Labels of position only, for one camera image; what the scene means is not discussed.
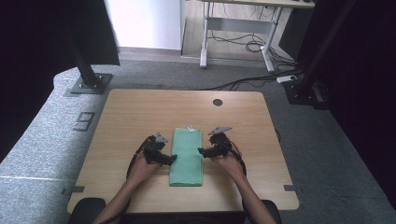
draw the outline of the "metal frame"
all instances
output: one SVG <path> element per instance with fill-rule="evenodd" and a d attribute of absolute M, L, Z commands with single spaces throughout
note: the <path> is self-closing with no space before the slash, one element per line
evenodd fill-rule
<path fill-rule="evenodd" d="M 216 18 L 209 16 L 210 3 L 204 2 L 204 41 L 201 46 L 201 61 L 200 67 L 206 68 L 207 61 L 207 31 L 233 31 L 241 33 L 255 33 L 255 34 L 267 34 L 267 40 L 265 45 L 261 47 L 262 57 L 264 58 L 265 65 L 267 66 L 268 72 L 273 73 L 275 69 L 273 67 L 271 58 L 268 54 L 268 50 L 271 46 L 271 42 L 274 38 L 276 27 L 279 22 L 280 14 L 282 13 L 283 7 L 276 7 L 276 14 L 272 21 L 249 21 L 249 20 L 236 20 L 236 19 L 225 19 Z"/>

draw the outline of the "black pad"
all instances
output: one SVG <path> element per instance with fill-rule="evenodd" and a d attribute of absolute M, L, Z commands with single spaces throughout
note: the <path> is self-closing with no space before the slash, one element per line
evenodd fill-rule
<path fill-rule="evenodd" d="M 93 223 L 95 218 L 106 207 L 106 202 L 100 198 L 81 199 L 69 218 L 68 224 L 88 224 Z"/>

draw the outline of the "white wall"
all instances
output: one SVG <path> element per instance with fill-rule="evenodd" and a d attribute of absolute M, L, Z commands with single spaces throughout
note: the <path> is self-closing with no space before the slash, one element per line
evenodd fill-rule
<path fill-rule="evenodd" d="M 184 0 L 105 0 L 118 47 L 181 49 Z"/>

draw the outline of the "forearm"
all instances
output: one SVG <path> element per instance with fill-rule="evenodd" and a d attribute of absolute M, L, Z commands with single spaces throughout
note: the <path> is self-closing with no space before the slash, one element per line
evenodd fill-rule
<path fill-rule="evenodd" d="M 131 181 L 125 181 L 116 196 L 110 201 L 110 203 L 105 207 L 105 209 L 99 214 L 93 223 L 101 223 L 115 215 L 119 214 L 120 211 L 126 206 L 132 193 L 136 189 L 136 184 L 131 183 Z M 118 223 L 119 218 L 111 223 Z"/>
<path fill-rule="evenodd" d="M 259 196 L 254 192 L 253 188 L 248 183 L 248 179 L 244 175 L 233 176 L 233 181 L 238 187 L 245 207 L 256 221 L 256 223 L 275 223 L 273 217 L 268 209 L 260 200 Z"/>

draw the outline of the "black stand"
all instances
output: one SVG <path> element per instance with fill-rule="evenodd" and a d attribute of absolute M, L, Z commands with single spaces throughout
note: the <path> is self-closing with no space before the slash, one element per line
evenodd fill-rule
<path fill-rule="evenodd" d="M 111 74 L 95 74 L 90 64 L 86 64 L 78 50 L 78 46 L 73 33 L 70 28 L 66 28 L 66 39 L 77 68 L 81 77 L 77 80 L 73 89 L 70 90 L 71 94 L 103 94 L 108 82 L 110 81 Z"/>
<path fill-rule="evenodd" d="M 354 6 L 356 0 L 348 0 L 342 7 L 338 18 L 332 25 L 330 32 L 322 41 L 318 51 L 314 55 L 312 62 L 308 65 L 305 77 L 301 83 L 286 83 L 284 85 L 286 95 L 290 104 L 293 105 L 313 105 L 316 109 L 327 109 L 324 93 L 317 84 L 316 69 L 318 63 L 323 58 L 329 45 L 332 43 L 334 36 L 337 34 L 340 26 L 343 24 L 350 9 Z"/>

